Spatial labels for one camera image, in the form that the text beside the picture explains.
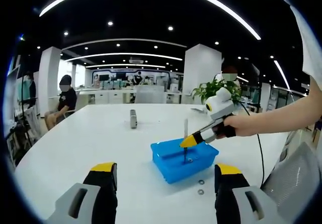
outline glass wall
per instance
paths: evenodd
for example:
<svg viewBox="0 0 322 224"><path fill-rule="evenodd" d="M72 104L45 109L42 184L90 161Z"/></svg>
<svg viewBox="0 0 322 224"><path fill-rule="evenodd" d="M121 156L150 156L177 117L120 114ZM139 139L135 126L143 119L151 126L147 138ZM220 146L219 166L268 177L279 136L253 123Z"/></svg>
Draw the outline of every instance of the glass wall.
<svg viewBox="0 0 322 224"><path fill-rule="evenodd" d="M270 94L269 110L284 107L302 97L305 97L305 94L281 87L273 87Z"/></svg>

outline green leaves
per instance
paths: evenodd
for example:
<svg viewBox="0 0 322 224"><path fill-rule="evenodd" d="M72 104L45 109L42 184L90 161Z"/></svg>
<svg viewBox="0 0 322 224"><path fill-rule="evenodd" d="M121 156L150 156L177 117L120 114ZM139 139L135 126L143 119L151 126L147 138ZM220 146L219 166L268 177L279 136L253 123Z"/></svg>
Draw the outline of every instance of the green leaves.
<svg viewBox="0 0 322 224"><path fill-rule="evenodd" d="M231 93L231 100L234 104L237 104L240 100L240 90L234 82L226 82L225 80L217 81L214 79L212 82L201 83L198 88L193 89L192 99L199 96L201 103L204 104L209 97L215 96L216 92L222 87L229 90Z"/></svg>

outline white pillar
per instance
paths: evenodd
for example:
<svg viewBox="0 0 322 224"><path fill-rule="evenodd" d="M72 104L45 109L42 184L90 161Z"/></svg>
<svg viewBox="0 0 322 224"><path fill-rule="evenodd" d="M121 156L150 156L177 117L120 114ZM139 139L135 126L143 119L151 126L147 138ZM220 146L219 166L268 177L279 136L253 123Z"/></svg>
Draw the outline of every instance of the white pillar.
<svg viewBox="0 0 322 224"><path fill-rule="evenodd" d="M267 111L270 96L271 96L271 85L268 83L262 83L260 105L261 105L261 108L263 109L263 112Z"/></svg>
<svg viewBox="0 0 322 224"><path fill-rule="evenodd" d="M76 78L76 65L73 64L71 68L71 86L75 88L75 78Z"/></svg>
<svg viewBox="0 0 322 224"><path fill-rule="evenodd" d="M221 52L198 44L186 51L182 92L190 94L201 83L213 81L221 72Z"/></svg>
<svg viewBox="0 0 322 224"><path fill-rule="evenodd" d="M92 86L92 70L85 69L85 87Z"/></svg>
<svg viewBox="0 0 322 224"><path fill-rule="evenodd" d="M57 96L57 76L61 50L50 47L42 52L38 77L40 116L49 111L48 98Z"/></svg>

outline black shirt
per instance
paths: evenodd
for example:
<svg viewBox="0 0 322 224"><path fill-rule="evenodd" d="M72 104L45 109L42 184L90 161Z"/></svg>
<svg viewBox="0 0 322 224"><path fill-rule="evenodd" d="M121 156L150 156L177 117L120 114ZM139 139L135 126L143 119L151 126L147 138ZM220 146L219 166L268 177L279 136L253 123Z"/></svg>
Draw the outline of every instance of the black shirt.
<svg viewBox="0 0 322 224"><path fill-rule="evenodd" d="M135 79L134 84L135 84L135 85L138 85L138 84L140 84L140 82L142 81L142 76L135 75L135 76L134 76L134 79Z"/></svg>
<svg viewBox="0 0 322 224"><path fill-rule="evenodd" d="M68 106L69 111L75 110L76 100L77 96L74 88L70 88L67 92L60 93L58 111L64 106Z"/></svg>

